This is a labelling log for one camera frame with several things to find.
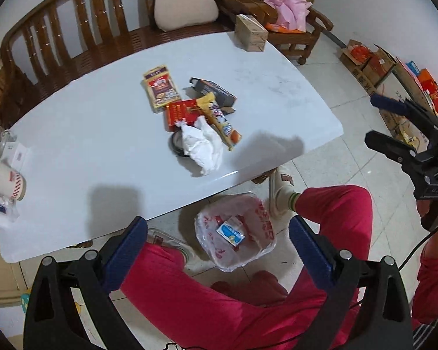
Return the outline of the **black electrical tape roll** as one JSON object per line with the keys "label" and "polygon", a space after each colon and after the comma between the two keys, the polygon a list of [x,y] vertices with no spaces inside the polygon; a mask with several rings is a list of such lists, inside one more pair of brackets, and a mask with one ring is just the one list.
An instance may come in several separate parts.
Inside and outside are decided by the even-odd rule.
{"label": "black electrical tape roll", "polygon": [[177,156],[188,157],[184,152],[182,135],[183,133],[180,129],[176,130],[169,139],[169,146]]}

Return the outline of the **white tissue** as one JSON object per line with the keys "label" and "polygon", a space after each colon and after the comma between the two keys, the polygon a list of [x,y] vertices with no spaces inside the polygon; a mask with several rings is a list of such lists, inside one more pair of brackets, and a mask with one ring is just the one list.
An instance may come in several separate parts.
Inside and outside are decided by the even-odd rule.
{"label": "white tissue", "polygon": [[196,118],[193,126],[185,120],[177,121],[175,125],[181,132],[183,154],[201,168],[201,175],[217,171],[222,164],[225,145],[206,117]]}

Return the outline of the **yellow snack wrapper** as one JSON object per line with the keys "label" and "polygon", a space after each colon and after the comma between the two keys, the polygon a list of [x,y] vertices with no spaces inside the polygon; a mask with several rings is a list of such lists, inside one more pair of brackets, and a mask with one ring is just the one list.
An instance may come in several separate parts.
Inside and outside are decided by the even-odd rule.
{"label": "yellow snack wrapper", "polygon": [[225,117],[215,99],[215,95],[209,92],[196,99],[196,104],[206,116],[207,121],[214,126],[229,151],[232,151],[240,142],[242,136]]}

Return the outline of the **red cigarette pack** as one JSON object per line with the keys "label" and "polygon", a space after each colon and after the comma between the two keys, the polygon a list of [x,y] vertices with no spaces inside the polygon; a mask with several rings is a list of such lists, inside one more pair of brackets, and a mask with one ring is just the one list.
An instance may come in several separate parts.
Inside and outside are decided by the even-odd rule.
{"label": "red cigarette pack", "polygon": [[180,100],[166,106],[166,119],[168,131],[175,131],[179,122],[193,125],[196,119],[202,115],[202,110],[195,99]]}

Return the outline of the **playing card box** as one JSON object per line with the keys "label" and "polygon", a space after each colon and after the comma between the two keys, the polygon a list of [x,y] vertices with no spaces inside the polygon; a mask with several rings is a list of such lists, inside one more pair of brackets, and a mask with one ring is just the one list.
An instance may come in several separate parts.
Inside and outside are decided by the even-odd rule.
{"label": "playing card box", "polygon": [[170,103],[182,99],[171,78],[171,73],[165,65],[154,67],[144,73],[142,83],[155,113],[164,110]]}

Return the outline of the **black orange small box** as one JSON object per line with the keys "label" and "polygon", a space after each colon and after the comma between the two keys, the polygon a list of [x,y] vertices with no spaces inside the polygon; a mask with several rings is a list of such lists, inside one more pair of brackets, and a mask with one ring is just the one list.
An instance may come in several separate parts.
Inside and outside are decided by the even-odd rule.
{"label": "black orange small box", "polygon": [[207,93],[212,92],[220,109],[225,115],[231,114],[235,111],[233,105],[237,101],[237,98],[217,83],[201,78],[190,78],[189,82],[192,85],[193,90],[201,96],[205,96]]}

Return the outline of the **cardboard boxes pile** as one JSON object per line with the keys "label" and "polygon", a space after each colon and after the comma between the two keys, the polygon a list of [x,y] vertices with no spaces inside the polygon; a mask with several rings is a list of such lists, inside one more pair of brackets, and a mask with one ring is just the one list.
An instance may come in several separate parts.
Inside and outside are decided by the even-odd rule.
{"label": "cardboard boxes pile", "polygon": [[[398,101],[415,101],[434,116],[438,114],[434,102],[422,89],[416,75],[383,48],[372,52],[362,43],[350,40],[342,49],[340,60],[369,95],[378,94]],[[427,150],[429,140],[409,119],[380,109],[390,134],[418,152]]]}

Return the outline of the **left white slipper foot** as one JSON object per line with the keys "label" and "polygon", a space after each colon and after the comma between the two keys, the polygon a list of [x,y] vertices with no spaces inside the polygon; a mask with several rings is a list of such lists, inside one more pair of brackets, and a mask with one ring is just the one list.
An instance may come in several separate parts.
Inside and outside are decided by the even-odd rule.
{"label": "left white slipper foot", "polygon": [[185,264],[195,259],[195,253],[187,243],[156,228],[148,229],[148,242],[179,251],[184,258]]}

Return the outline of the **right white slipper foot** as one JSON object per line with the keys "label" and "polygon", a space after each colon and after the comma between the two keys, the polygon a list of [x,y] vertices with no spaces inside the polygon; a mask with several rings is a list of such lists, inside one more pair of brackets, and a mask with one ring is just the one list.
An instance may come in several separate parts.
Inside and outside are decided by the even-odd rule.
{"label": "right white slipper foot", "polygon": [[279,218],[294,211],[295,201],[299,194],[295,191],[293,177],[285,165],[277,167],[269,177],[270,215]]}

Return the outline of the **blue white carton in bin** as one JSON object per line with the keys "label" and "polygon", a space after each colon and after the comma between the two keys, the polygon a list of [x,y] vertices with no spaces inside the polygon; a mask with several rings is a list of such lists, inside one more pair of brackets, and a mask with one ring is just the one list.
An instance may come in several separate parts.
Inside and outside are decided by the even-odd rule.
{"label": "blue white carton in bin", "polygon": [[246,237],[244,225],[237,216],[231,216],[225,220],[216,232],[233,247],[240,245]]}

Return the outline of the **pink cloth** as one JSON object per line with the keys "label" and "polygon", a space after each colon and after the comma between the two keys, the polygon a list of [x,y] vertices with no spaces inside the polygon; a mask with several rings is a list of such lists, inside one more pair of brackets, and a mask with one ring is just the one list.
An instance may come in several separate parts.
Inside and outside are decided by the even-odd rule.
{"label": "pink cloth", "polygon": [[306,17],[312,3],[307,0],[264,0],[278,13],[277,21],[266,23],[265,28],[278,33],[306,32]]}

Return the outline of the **paper cup red pattern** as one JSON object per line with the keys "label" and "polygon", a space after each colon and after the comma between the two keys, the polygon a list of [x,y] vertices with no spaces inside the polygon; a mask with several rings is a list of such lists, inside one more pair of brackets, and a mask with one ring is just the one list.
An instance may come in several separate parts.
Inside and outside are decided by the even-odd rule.
{"label": "paper cup red pattern", "polygon": [[21,201],[26,193],[27,182],[16,170],[0,161],[0,195]]}

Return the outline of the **small white box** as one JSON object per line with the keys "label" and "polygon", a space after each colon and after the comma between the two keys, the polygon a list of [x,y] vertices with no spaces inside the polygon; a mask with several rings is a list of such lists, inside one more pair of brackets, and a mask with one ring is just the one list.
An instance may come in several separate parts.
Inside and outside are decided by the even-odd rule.
{"label": "small white box", "polygon": [[21,172],[30,149],[18,141],[7,141],[1,154],[1,162]]}

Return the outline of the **cardboard tissue box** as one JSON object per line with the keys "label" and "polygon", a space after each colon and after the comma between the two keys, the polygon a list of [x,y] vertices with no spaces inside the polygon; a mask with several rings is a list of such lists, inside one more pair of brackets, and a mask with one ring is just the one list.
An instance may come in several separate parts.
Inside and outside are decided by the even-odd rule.
{"label": "cardboard tissue box", "polygon": [[235,37],[245,51],[263,52],[267,43],[268,32],[255,17],[237,14]]}

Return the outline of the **wooden bench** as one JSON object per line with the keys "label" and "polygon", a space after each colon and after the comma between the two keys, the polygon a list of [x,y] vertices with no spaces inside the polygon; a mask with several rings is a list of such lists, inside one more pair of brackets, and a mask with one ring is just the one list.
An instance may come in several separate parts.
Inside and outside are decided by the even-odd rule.
{"label": "wooden bench", "polygon": [[154,19],[158,0],[44,0],[20,18],[0,46],[4,89],[0,127],[103,66],[188,37],[229,32],[224,15],[165,32]]}

